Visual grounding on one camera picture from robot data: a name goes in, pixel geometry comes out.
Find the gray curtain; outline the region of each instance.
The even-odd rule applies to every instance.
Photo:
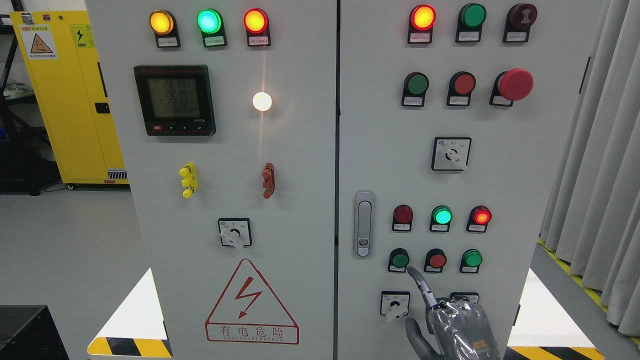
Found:
[[[541,238],[640,336],[640,1],[613,0],[603,19]]]

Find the yellow terminal connector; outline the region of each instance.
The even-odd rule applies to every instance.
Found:
[[[183,177],[181,182],[182,187],[186,188],[186,190],[184,190],[184,192],[182,193],[182,196],[185,199],[188,199],[193,195],[193,193],[196,192],[196,190],[198,190],[196,165],[194,165],[192,162],[188,162],[180,169],[180,171],[178,171],[178,174]]]

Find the lightning bolt symbol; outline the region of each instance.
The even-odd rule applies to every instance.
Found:
[[[244,299],[245,297],[253,297],[253,300],[251,300],[249,305],[247,305],[247,307],[243,311],[240,311],[240,315],[238,315],[238,319],[241,319],[242,317],[244,317],[246,315],[246,311],[249,310],[249,307],[251,307],[251,305],[253,305],[253,303],[260,297],[260,295],[262,295],[262,291],[243,295],[244,291],[249,287],[249,285],[251,285],[252,281],[253,281],[253,277],[250,277],[250,276],[247,277],[244,282],[244,285],[242,285],[242,288],[238,292],[238,295],[236,295],[236,300]]]

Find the digital power meter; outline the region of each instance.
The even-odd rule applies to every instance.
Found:
[[[138,65],[133,73],[147,135],[216,132],[206,65]]]

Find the gloved hand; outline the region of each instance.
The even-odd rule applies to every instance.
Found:
[[[422,336],[418,322],[407,318],[406,336],[420,360],[500,360],[498,345],[479,304],[466,299],[436,300],[422,274],[412,266],[407,271],[422,293],[429,331],[433,329],[442,351],[436,352]]]

